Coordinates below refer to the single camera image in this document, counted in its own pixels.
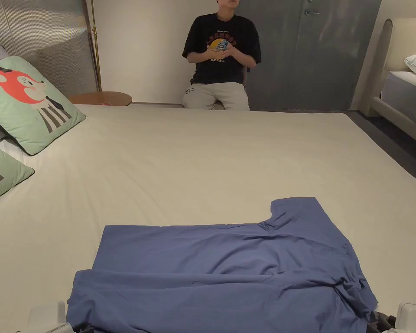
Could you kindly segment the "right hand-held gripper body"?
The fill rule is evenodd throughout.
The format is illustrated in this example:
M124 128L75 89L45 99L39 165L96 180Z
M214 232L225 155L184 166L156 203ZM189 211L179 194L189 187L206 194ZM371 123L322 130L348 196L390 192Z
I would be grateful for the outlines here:
M410 302L399 304L395 329L398 333L416 333L416 304Z

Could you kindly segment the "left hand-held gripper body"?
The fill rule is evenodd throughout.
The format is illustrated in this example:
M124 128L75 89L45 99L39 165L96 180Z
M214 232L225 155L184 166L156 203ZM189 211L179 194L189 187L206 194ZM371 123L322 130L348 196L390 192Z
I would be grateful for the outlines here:
M71 331L72 326L66 320L64 301L34 307L29 313L29 333L70 333Z

